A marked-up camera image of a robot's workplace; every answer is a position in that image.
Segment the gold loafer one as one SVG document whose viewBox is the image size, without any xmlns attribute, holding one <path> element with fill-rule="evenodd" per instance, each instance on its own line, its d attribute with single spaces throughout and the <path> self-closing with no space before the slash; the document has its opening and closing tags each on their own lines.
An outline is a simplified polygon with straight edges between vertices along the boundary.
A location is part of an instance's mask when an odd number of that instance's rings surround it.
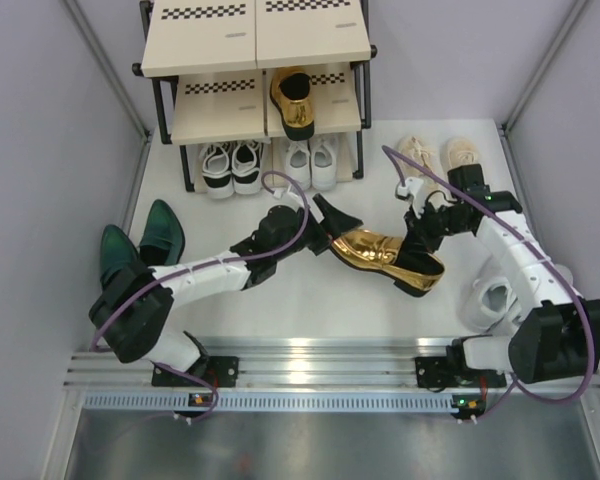
<svg viewBox="0 0 600 480">
<path fill-rule="evenodd" d="M 339 237 L 330 250 L 348 267 L 387 277 L 415 298 L 428 294 L 445 273 L 444 264 L 428 251 L 408 245 L 404 238 L 365 229 Z"/>
<path fill-rule="evenodd" d="M 311 77 L 301 67 L 279 68 L 270 82 L 270 100 L 279 113 L 286 137 L 291 141 L 307 141 L 314 135 L 311 86 Z"/>
</svg>

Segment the white sneaker one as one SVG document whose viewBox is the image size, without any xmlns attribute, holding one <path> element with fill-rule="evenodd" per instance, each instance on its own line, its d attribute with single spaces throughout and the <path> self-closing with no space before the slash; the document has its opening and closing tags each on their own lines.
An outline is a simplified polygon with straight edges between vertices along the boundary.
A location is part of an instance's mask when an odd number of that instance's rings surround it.
<svg viewBox="0 0 600 480">
<path fill-rule="evenodd" d="M 312 186 L 331 190 L 337 183 L 339 139 L 335 134 L 314 136 L 309 140 Z"/>
<path fill-rule="evenodd" d="M 283 138 L 279 142 L 278 151 L 284 172 L 299 184 L 303 191 L 311 187 L 310 149 L 309 143 L 292 141 Z"/>
</svg>

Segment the black white sneaker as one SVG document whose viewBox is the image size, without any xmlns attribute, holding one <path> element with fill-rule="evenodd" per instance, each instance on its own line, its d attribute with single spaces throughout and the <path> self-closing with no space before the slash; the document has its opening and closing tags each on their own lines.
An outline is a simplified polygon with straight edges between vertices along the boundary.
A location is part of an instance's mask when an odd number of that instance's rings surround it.
<svg viewBox="0 0 600 480">
<path fill-rule="evenodd" d="M 239 195 L 254 195 L 261 188 L 261 164 L 265 156 L 263 142 L 239 141 L 231 156 L 234 191 Z"/>
<path fill-rule="evenodd" d="M 201 146 L 199 160 L 207 194 L 214 200 L 223 200 L 233 195 L 231 165 L 231 142 L 206 143 Z"/>
</svg>

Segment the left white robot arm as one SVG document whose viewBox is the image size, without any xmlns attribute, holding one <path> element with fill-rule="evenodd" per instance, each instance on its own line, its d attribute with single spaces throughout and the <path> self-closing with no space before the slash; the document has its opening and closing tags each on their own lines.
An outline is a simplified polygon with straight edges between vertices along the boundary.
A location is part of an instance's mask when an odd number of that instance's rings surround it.
<svg viewBox="0 0 600 480">
<path fill-rule="evenodd" d="M 276 273 L 280 261 L 304 249 L 320 255 L 362 224 L 320 194 L 313 201 L 272 207 L 250 236 L 206 260 L 173 265 L 132 261 L 89 310 L 97 339 L 123 364 L 147 360 L 186 385 L 200 384 L 210 356 L 192 333 L 171 326 L 171 314 L 216 294 L 256 287 Z"/>
</svg>

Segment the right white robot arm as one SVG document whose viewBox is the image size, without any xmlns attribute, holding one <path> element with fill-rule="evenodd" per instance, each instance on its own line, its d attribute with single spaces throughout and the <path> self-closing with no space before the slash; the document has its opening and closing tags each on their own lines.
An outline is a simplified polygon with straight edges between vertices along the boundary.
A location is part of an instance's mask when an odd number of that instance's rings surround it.
<svg viewBox="0 0 600 480">
<path fill-rule="evenodd" d="M 492 271 L 478 279 L 463 315 L 473 333 L 449 350 L 450 379 L 467 386 L 493 370 L 521 384 L 578 377 L 588 386 L 600 361 L 600 300 L 584 299 L 558 271 L 518 200 L 491 191 L 479 165 L 450 170 L 442 185 L 452 199 L 440 207 L 421 178 L 401 178 L 395 195 L 408 204 L 409 244 L 434 252 L 470 233 L 489 254 Z"/>
</svg>

